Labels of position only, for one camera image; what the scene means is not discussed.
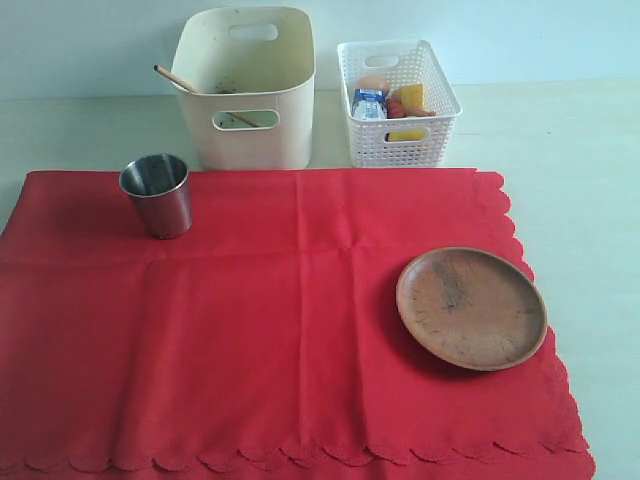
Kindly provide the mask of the yellow lemon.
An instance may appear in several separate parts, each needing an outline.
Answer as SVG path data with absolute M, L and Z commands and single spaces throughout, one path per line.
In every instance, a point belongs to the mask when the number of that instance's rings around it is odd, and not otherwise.
M 416 142 L 424 139 L 428 133 L 425 130 L 392 131 L 387 134 L 388 142 Z

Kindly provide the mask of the small milk carton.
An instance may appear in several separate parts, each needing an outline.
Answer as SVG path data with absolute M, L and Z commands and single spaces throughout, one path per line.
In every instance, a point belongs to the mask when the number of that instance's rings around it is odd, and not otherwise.
M 386 120 L 386 92 L 377 89 L 357 88 L 354 91 L 351 115 L 361 121 Z

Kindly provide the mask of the red sausage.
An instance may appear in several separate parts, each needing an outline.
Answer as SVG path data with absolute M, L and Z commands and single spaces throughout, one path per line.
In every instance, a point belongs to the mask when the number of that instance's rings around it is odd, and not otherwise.
M 386 110 L 388 119 L 401 119 L 406 117 L 406 111 L 402 102 L 394 97 L 386 99 Z

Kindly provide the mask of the brown egg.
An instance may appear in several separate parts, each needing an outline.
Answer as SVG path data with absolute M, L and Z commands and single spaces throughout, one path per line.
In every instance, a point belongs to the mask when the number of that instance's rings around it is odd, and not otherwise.
M 359 78 L 356 81 L 355 88 L 388 92 L 390 90 L 390 84 L 382 76 L 367 75 Z

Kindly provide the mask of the yellow cheese wedge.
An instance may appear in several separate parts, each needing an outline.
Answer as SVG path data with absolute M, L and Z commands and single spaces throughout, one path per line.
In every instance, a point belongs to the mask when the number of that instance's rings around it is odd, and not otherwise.
M 405 110 L 424 109 L 425 87 L 423 84 L 401 86 L 393 92 L 392 96 L 401 103 Z

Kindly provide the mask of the brown wooden plate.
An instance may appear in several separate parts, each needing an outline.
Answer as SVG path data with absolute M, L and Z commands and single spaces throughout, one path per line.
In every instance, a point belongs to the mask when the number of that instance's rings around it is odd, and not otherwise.
M 468 247 L 439 248 L 411 260 L 396 283 L 396 306 L 424 349 L 474 371 L 524 363 L 548 329 L 533 281 L 509 261 Z

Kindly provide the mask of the wooden chopstick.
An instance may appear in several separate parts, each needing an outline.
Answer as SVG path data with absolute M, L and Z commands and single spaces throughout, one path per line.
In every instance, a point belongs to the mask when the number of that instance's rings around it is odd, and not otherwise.
M 183 88 L 184 90 L 186 90 L 189 93 L 192 94 L 198 94 L 199 91 L 196 90 L 191 84 L 189 84 L 188 82 L 186 82 L 185 80 L 179 78 L 178 76 L 174 75 L 173 73 L 171 73 L 169 70 L 165 69 L 164 67 L 162 67 L 161 65 L 158 64 L 154 64 L 153 65 L 153 70 L 158 73 L 159 75 L 161 75 L 162 77 L 166 78 L 167 80 L 173 82 L 174 84 L 178 85 L 179 87 Z M 258 128 L 259 125 L 255 122 L 253 122 L 252 120 L 250 120 L 249 118 L 238 114 L 238 113 L 232 113 L 232 112 L 228 112 L 227 115 L 231 118 L 234 118 L 235 120 L 238 120 L 246 125 L 248 125 L 251 128 Z

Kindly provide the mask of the orange fried chicken piece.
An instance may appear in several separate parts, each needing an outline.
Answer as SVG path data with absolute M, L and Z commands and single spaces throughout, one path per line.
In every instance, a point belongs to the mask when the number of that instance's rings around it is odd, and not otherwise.
M 433 110 L 425 110 L 418 107 L 407 107 L 406 114 L 408 117 L 435 117 L 437 115 L 437 112 Z

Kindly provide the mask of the red tablecloth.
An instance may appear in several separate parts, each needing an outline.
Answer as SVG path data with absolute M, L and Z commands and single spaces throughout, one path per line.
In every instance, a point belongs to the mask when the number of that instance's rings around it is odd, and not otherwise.
M 548 335 L 478 374 L 426 352 L 403 267 L 462 245 L 518 268 L 502 177 L 200 172 L 150 238 L 113 173 L 36 171 L 1 236 L 5 479 L 589 479 Z

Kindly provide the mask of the white lattice plastic basket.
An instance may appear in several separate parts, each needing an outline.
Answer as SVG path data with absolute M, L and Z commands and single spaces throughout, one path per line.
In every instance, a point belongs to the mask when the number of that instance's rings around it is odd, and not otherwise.
M 429 167 L 441 163 L 462 108 L 426 40 L 345 42 L 337 46 L 341 103 L 348 132 L 351 162 L 356 167 Z M 351 115 L 356 81 L 367 75 L 384 77 L 390 94 L 405 85 L 423 84 L 425 110 L 435 117 L 405 117 L 380 121 Z M 425 130 L 416 142 L 388 142 L 392 131 Z

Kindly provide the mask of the stainless steel cup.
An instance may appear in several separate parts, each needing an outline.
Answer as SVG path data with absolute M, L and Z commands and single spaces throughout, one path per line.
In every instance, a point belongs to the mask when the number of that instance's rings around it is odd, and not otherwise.
M 120 172 L 120 189 L 152 237 L 173 239 L 191 229 L 189 176 L 189 166 L 167 153 L 141 157 Z

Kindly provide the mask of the cream plastic bin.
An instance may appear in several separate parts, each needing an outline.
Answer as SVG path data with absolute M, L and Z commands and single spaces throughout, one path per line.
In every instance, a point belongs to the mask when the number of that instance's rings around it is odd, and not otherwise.
M 171 72 L 207 170 L 298 170 L 311 159 L 312 24 L 293 7 L 222 7 L 185 23 Z

